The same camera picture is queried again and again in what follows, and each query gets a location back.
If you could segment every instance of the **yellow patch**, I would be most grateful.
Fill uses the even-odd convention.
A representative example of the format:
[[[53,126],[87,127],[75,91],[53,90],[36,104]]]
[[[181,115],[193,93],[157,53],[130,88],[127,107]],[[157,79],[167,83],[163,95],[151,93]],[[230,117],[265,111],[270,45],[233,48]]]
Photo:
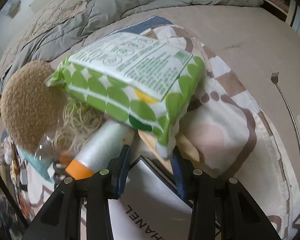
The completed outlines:
[[[142,93],[140,90],[136,88],[134,88],[134,92],[136,93],[138,99],[142,102],[145,102],[150,105],[159,103],[157,100],[151,98],[150,96],[147,96],[146,94]]]

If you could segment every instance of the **teal cloth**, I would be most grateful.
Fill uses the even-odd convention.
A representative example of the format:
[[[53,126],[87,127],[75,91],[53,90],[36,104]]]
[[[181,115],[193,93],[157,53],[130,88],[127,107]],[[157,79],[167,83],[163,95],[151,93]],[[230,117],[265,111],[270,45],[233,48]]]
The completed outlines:
[[[48,168],[51,166],[53,160],[52,159],[41,159],[34,158],[26,150],[22,149],[21,147],[17,146],[18,154],[20,157],[25,158],[30,165],[47,181],[54,184],[53,178],[50,178],[48,174]]]

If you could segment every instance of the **snack bag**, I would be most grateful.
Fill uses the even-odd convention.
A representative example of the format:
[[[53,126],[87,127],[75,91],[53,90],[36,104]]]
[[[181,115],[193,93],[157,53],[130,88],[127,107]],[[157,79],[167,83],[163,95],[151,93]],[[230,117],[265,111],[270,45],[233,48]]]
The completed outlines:
[[[156,136],[167,159],[179,120],[205,73],[203,60],[150,37],[118,32],[64,59],[47,81],[136,129]]]

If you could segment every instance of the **plush toy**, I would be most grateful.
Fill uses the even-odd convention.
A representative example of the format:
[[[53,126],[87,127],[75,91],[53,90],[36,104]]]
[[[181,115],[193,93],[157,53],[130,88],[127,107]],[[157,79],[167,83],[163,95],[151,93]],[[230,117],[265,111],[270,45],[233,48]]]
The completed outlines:
[[[45,84],[52,73],[45,61],[25,64],[9,79],[0,101],[7,132],[19,147],[33,154],[42,136],[55,130],[66,102],[60,88]]]

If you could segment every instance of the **metal fork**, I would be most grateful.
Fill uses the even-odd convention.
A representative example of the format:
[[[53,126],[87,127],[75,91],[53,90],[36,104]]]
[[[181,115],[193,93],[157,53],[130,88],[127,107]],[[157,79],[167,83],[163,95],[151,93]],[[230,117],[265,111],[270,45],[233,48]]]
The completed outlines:
[[[292,113],[291,113],[290,107],[288,106],[288,103],[287,103],[286,99],[284,98],[284,95],[282,94],[282,92],[281,92],[281,90],[280,90],[280,88],[279,88],[279,86],[278,86],[278,81],[279,81],[278,75],[279,75],[279,72],[272,73],[272,75],[271,75],[271,81],[272,81],[272,83],[275,84],[275,86],[277,87],[279,93],[280,93],[281,96],[282,96],[282,99],[283,99],[284,103],[286,104],[286,107],[287,107],[287,109],[288,109],[288,112],[289,112],[289,114],[290,114],[290,118],[291,118],[291,121],[292,121],[292,123],[293,123],[294,131],[295,131],[296,137],[297,137],[298,148],[299,148],[299,154],[300,154],[300,136],[299,136],[299,133],[298,133],[297,125],[296,125],[296,122],[294,121],[294,118],[293,118],[293,115],[292,115]]]

